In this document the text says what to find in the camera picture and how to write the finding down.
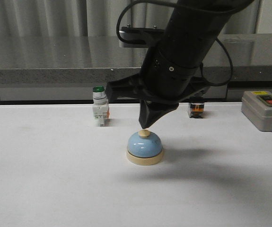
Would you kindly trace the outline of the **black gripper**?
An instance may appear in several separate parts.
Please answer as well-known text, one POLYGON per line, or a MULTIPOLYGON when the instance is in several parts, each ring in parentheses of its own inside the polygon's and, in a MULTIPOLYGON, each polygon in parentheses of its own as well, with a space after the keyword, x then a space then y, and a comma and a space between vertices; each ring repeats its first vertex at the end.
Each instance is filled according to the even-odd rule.
POLYGON ((139 123, 142 129, 146 129, 176 110, 179 102, 207 92, 210 85, 194 76, 197 69, 175 65, 158 48, 150 47, 139 73, 108 82, 105 93, 110 101, 120 97, 139 99, 139 123))

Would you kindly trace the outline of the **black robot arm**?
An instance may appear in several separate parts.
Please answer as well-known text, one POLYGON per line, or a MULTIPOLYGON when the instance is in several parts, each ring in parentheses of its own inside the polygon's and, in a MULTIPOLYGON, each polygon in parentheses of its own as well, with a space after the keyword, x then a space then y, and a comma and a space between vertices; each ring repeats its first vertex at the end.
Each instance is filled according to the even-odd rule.
POLYGON ((122 27, 119 39, 133 47, 147 46, 148 51, 139 73, 107 83, 110 101, 120 97, 138 99, 139 123, 149 128, 179 103, 201 100, 209 87, 227 82, 210 82, 196 76, 203 68, 203 59, 218 40, 218 35, 232 15, 250 5, 248 0, 179 0, 175 3, 154 1, 173 8, 165 29, 122 27))

